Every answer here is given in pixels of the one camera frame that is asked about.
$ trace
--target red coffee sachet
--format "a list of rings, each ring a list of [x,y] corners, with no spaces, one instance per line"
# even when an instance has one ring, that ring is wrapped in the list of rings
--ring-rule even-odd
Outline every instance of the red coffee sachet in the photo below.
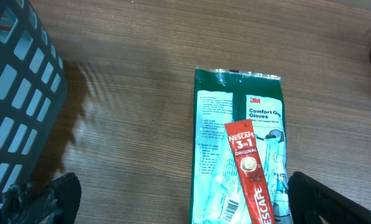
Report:
[[[274,224],[270,194],[265,181],[251,119],[225,124],[253,224]]]

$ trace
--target red packet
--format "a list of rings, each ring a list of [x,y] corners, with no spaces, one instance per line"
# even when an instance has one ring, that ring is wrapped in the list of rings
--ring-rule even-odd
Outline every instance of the red packet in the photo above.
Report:
[[[265,181],[251,119],[225,124],[237,172],[253,224],[274,224],[275,217]]]

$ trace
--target wood grain surface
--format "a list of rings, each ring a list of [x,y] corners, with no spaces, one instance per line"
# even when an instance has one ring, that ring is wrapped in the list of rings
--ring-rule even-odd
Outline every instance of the wood grain surface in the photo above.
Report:
[[[195,66],[282,76],[287,168],[371,209],[371,11],[325,0],[33,0],[69,94],[33,179],[77,223],[186,223]]]

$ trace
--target coffee cup image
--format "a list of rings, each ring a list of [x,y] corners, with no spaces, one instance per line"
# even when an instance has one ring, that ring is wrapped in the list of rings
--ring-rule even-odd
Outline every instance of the coffee cup image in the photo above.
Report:
[[[254,172],[258,168],[257,161],[253,157],[245,157],[240,161],[240,168],[248,178],[254,178],[258,172]]]

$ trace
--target barcode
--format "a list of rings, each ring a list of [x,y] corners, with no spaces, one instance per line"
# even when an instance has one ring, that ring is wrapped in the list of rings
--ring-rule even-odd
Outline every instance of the barcode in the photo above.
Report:
[[[225,208],[224,217],[223,219],[227,222],[231,222],[232,218],[234,217],[234,214],[239,206],[238,202],[235,202],[231,199],[227,200],[227,206]]]

